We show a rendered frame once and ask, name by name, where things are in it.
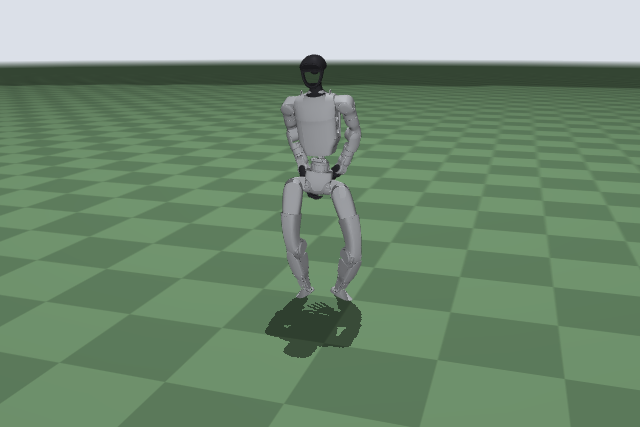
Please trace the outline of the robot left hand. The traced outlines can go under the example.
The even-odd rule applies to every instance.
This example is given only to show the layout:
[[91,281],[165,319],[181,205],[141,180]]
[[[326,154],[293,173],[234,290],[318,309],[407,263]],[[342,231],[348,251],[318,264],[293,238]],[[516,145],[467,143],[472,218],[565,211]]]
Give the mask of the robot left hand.
[[331,170],[333,171],[333,177],[332,177],[332,180],[333,180],[333,179],[335,180],[335,179],[336,179],[336,177],[340,177],[340,176],[341,176],[341,174],[337,174],[337,173],[336,173],[339,169],[340,169],[339,164],[336,164],[334,167],[332,167],[332,168],[331,168]]

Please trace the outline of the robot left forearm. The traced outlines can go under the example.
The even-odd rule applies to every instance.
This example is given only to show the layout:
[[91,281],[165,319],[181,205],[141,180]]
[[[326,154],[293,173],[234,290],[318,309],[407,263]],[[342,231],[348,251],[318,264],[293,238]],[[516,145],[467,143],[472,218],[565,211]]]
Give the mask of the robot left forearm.
[[350,136],[349,142],[345,142],[343,146],[344,148],[341,152],[340,157],[338,158],[338,162],[336,163],[340,166],[340,169],[336,172],[337,174],[344,175],[346,173],[347,167],[351,163],[354,152],[356,152],[359,147],[360,138],[361,136],[359,133],[354,133]]

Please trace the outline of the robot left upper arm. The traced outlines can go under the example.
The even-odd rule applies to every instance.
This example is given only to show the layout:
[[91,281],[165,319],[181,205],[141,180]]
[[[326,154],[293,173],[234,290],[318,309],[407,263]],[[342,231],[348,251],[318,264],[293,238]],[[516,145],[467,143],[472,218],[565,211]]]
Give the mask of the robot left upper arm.
[[337,110],[343,114],[345,124],[348,126],[344,133],[345,138],[349,141],[350,136],[354,133],[359,133],[361,136],[354,99],[350,95],[335,95],[334,103]]

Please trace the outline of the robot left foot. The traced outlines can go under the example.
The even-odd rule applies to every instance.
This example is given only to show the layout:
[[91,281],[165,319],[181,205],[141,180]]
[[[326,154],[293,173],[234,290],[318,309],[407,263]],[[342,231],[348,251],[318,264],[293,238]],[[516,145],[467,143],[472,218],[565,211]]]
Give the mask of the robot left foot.
[[[346,301],[353,300],[350,297],[350,295],[346,292],[346,290],[340,290],[340,292],[335,292],[334,288],[335,288],[335,286],[331,288],[330,292],[333,293],[334,295],[336,295],[337,297],[339,297],[339,298],[341,298],[343,300],[346,300]],[[338,289],[338,291],[339,291],[339,289]]]

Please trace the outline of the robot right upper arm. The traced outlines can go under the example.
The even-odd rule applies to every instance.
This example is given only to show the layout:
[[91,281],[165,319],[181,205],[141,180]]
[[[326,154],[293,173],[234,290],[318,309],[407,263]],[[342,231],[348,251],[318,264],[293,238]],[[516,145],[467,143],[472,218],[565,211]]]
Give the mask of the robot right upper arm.
[[290,133],[292,142],[299,140],[296,119],[294,114],[294,101],[297,96],[289,96],[283,102],[281,106],[281,112],[283,113],[284,123],[287,127],[287,131]]

